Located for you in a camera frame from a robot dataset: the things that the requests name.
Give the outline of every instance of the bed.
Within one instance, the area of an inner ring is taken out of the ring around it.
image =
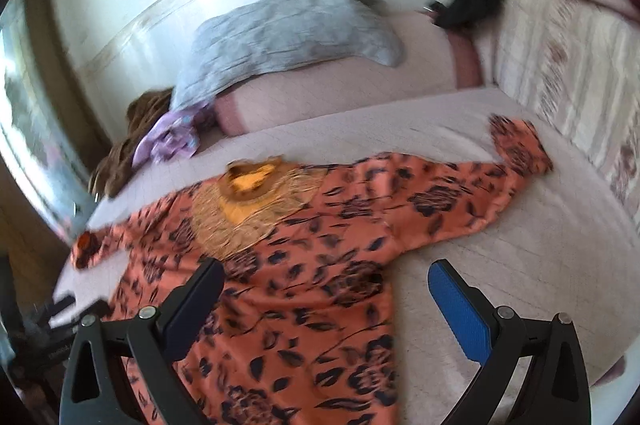
[[[626,0],[596,1],[633,13]],[[391,75],[371,79],[371,69],[362,71],[362,62],[346,59],[288,71],[286,77],[276,73],[244,82],[221,97],[218,117],[226,135],[220,129],[208,134],[191,160],[146,166],[117,198],[101,202],[89,227],[124,220],[172,190],[222,173],[233,160],[283,154],[313,164],[350,163],[379,151],[438,161],[493,160],[488,116],[531,119],[555,171],[533,182],[486,231],[405,254],[390,269],[396,291],[402,423],[440,423],[477,370],[463,356],[428,293],[426,272],[436,259],[448,259],[494,305],[509,305],[523,317],[550,319],[561,311],[569,313],[593,384],[640,335],[640,315],[628,302],[640,295],[640,238],[632,220],[578,148],[494,87],[499,24],[475,36],[487,87],[454,92],[465,85],[460,78],[462,60],[454,55],[444,33],[417,13],[400,15],[392,23],[414,42],[429,37],[428,52],[418,52],[408,70],[394,76],[395,70],[385,69]],[[441,72],[437,80],[425,83],[419,71],[431,60]],[[340,90],[345,77],[353,74],[350,66],[369,77],[373,84],[369,92],[356,94],[351,103],[327,98],[322,98],[324,103],[312,101],[322,90]],[[410,87],[389,87],[393,80],[409,75]],[[310,80],[315,88],[304,87]],[[279,117],[273,116],[286,87],[290,89],[285,92],[295,91],[296,105],[308,108],[282,110]],[[252,110],[257,101],[262,102],[261,110]],[[73,312],[82,309],[97,297],[109,297],[126,265],[123,251],[88,271],[66,265],[56,296],[71,291],[78,301]],[[68,319],[70,314],[59,318]],[[494,417],[498,423],[517,394],[526,366],[522,360]],[[638,370],[630,363],[626,378],[620,378],[625,380],[624,387],[606,386],[624,394],[631,387],[626,400],[620,397],[612,404],[598,388],[593,389],[594,423],[612,423],[610,417],[622,411],[637,386]]]
[[[222,173],[228,162],[240,158],[281,153],[309,163],[347,163],[390,150],[434,160],[492,160],[486,125],[494,112],[530,118],[503,92],[487,88],[222,138],[191,160],[145,169],[118,198],[102,202],[91,226],[123,219],[171,190]],[[485,232],[412,252],[394,264],[406,423],[439,423],[476,369],[465,360],[428,293],[426,272],[436,259],[449,259],[492,303],[511,305],[520,315],[548,319],[560,311],[570,313],[591,383],[640,333],[640,315],[627,303],[640,296],[640,239],[591,164],[554,129],[539,120],[535,124],[556,166],[554,173],[535,181]],[[87,272],[67,265],[56,291],[73,291],[81,306],[109,296],[126,262],[120,252]],[[517,386],[514,377],[507,400]]]

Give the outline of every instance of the gold embroidered neckline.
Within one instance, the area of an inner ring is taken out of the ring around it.
[[[207,255],[220,260],[245,250],[267,237],[280,220],[309,202],[325,176],[324,169],[297,167],[286,172],[268,192],[250,201],[233,201],[257,207],[239,223],[225,217],[221,201],[224,203],[228,198],[222,196],[220,182],[203,185],[193,198],[192,227],[196,238]]]

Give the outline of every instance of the brown cloth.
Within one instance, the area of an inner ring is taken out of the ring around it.
[[[111,148],[91,174],[89,191],[94,196],[114,198],[129,183],[134,174],[133,154],[140,140],[169,111],[172,91],[148,90],[127,107],[127,137]]]

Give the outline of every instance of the floral print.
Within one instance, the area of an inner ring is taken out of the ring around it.
[[[189,248],[195,238],[190,217],[183,219],[178,228],[169,232],[169,241],[173,241],[175,246],[181,249]]]
[[[225,261],[226,278],[248,284],[251,276],[260,269],[260,258],[248,248]]]
[[[394,422],[393,303],[383,269],[406,250],[482,230],[529,175],[552,167],[530,124],[495,117],[492,135],[501,164],[382,153],[323,167],[309,202],[228,256],[217,307],[174,363],[212,423]],[[174,192],[74,247],[76,267],[129,250],[112,319],[160,305],[210,253],[191,218],[194,199],[215,181]],[[146,420],[160,425],[136,362],[125,364]]]
[[[427,192],[414,194],[407,201],[412,202],[424,217],[430,217],[435,212],[450,212],[461,194],[462,192],[455,188],[434,185]]]
[[[282,410],[260,389],[231,387],[221,404],[222,421],[229,425],[289,425],[295,409]]]
[[[322,286],[334,297],[334,304],[349,308],[357,302],[382,293],[382,265],[373,261],[351,261],[349,265]]]
[[[361,199],[360,196],[353,196],[343,204],[339,217],[343,219],[353,219],[354,217],[370,217],[373,215],[371,210],[371,201],[369,199]]]
[[[393,405],[398,399],[393,343],[390,335],[370,341],[364,363],[353,371],[348,381],[356,394],[373,394],[385,407]]]

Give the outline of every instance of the blue gripper pad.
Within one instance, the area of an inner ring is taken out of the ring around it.
[[[442,264],[431,264],[427,284],[466,357],[484,365],[492,349],[489,327]]]

